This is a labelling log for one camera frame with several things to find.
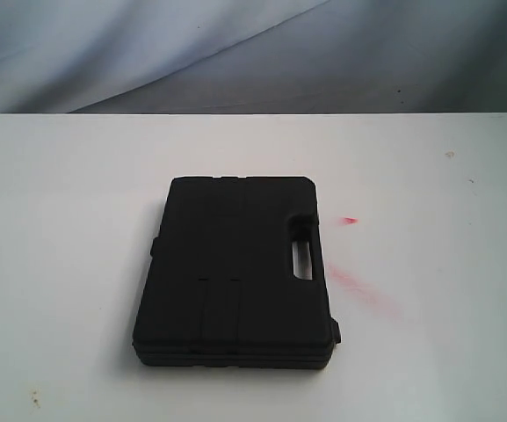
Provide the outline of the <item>black plastic tool case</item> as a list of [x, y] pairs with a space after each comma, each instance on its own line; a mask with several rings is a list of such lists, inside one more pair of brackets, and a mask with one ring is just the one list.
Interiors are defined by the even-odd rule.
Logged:
[[174, 178], [150, 257], [145, 365], [321, 369], [341, 340], [309, 178]]

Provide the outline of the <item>grey backdrop cloth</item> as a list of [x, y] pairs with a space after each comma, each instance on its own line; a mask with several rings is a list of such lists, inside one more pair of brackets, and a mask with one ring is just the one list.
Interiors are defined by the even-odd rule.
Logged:
[[0, 113], [507, 112], [507, 1], [0, 1]]

